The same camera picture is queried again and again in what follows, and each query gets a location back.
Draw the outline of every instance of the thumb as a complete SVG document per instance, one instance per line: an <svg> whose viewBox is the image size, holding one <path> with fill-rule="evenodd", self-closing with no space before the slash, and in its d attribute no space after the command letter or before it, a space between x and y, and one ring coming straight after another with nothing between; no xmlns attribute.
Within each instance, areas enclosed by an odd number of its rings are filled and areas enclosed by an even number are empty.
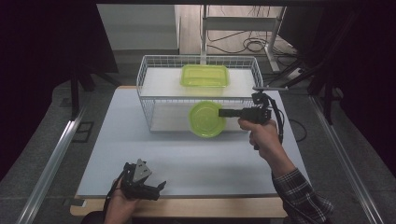
<svg viewBox="0 0 396 224"><path fill-rule="evenodd" d="M238 120L238 124L239 124L239 126L241 127L242 130L246 130L246 131L252 131L252 130L254 130L254 128L256 126L255 123L252 123L252 122L250 122L248 120L245 120L245 119L239 119Z"/></svg>

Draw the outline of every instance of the white wire basket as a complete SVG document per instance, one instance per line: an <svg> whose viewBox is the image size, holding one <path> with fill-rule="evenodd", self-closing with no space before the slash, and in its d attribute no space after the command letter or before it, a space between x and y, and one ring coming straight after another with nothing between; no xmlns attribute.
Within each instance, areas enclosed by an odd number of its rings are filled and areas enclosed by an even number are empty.
<svg viewBox="0 0 396 224"><path fill-rule="evenodd" d="M225 88L183 87L181 69L186 64L224 65L230 85ZM262 86L257 61L249 56L147 55L143 57L136 87L151 132L189 132L190 108L203 100L223 108L253 106L254 86ZM228 118L224 132L241 132L237 118Z"/></svg>

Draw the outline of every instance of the wire rack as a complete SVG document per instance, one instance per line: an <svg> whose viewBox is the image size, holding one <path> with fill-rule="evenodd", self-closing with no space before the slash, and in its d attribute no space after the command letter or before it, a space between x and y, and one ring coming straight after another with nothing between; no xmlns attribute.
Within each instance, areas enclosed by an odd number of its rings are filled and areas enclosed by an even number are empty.
<svg viewBox="0 0 396 224"><path fill-rule="evenodd" d="M224 65L228 69L246 69L253 76L254 85L262 86L262 74L257 61L249 56L194 56L194 55L147 55L143 57L137 76L136 87L148 128L152 132L188 131L188 110L192 105L211 100L224 108L240 109L252 106L251 97L207 97L207 96L144 96L142 90L149 68L181 68L186 64ZM240 131L239 126L226 127L227 131Z"/></svg>

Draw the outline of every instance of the wooden floor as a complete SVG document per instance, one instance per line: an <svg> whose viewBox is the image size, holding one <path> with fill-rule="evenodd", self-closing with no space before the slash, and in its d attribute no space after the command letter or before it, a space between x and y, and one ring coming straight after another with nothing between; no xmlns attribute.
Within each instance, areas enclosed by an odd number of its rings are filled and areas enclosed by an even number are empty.
<svg viewBox="0 0 396 224"><path fill-rule="evenodd" d="M224 17L276 17L280 7L235 7L235 6L209 6L207 16ZM201 18L204 12L202 6L180 6L180 54L200 54L201 50ZM265 54L260 44L251 44L250 49L243 50L244 41L250 37L270 39L271 32L244 32L237 31L208 31L206 36L207 54L228 54L238 52L239 54ZM286 41L279 36L276 38L275 47L282 52L293 53Z"/></svg>

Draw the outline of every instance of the aluminum rail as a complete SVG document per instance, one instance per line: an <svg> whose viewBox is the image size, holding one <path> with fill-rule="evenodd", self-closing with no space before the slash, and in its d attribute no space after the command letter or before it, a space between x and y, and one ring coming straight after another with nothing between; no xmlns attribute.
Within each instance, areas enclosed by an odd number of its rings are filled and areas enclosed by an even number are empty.
<svg viewBox="0 0 396 224"><path fill-rule="evenodd" d="M70 120L64 132L59 139L58 144L53 150L49 161L47 162L44 171L41 173L40 178L35 184L35 188L33 189L27 203L21 211L20 217L18 218L16 223L33 223L35 219L35 215L37 215L38 209L44 201L44 198L50 188L53 178L58 171L59 166L64 158L64 154L67 151L70 142L73 139L73 136L77 130L79 123L81 122L82 116L85 113L87 108L87 104L91 99L91 95L89 94L84 101L77 117L75 120Z"/></svg>
<svg viewBox="0 0 396 224"><path fill-rule="evenodd" d="M355 167L353 166L349 156L347 155L347 151L341 143L337 132L332 125L328 124L326 118L321 112L323 111L323 108L320 104L318 97L310 96L309 99L315 107L320 123L322 124L326 134L329 136L332 142L332 148L334 149L335 154L341 162L341 165L346 172L346 176L349 179L352 188L355 190L359 201L361 202L361 206L366 213L366 216L368 217L370 223L384 223L382 217L379 215L378 209L376 208L375 202L371 197L369 190L364 186L363 182L361 181L361 178Z"/></svg>

